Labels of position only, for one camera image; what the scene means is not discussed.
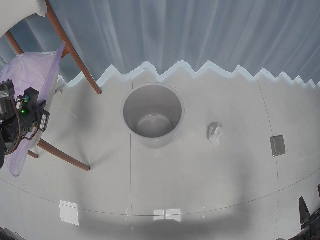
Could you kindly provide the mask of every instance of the tile floor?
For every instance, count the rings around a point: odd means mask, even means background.
[[[0,170],[0,226],[38,239],[288,239],[299,232],[298,199],[320,206],[320,86],[252,77],[180,62],[155,74],[145,62],[127,75],[110,67],[97,95],[86,79],[58,81],[42,138],[90,164],[83,171],[35,148],[21,175]],[[122,125],[125,95],[162,82],[182,97],[185,117],[171,142],[151,149]],[[208,126],[225,128],[220,145]],[[284,135],[286,154],[271,155]]]

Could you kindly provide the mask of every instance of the white label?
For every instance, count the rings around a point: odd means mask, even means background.
[[[42,115],[41,123],[40,123],[40,129],[43,130],[43,127],[45,126],[47,116],[45,114]]]

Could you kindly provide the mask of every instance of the metal plate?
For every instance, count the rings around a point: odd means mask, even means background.
[[[282,135],[270,137],[272,156],[276,157],[286,153],[285,142]]]

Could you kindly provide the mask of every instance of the bucket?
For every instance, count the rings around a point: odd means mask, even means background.
[[[133,88],[121,104],[121,118],[126,128],[151,148],[166,145],[181,125],[183,116],[180,95],[158,82]]]

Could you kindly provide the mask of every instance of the crumpled white paper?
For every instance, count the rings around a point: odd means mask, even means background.
[[[224,134],[224,129],[219,122],[213,122],[210,124],[209,129],[209,140],[213,145],[219,145],[222,135]]]

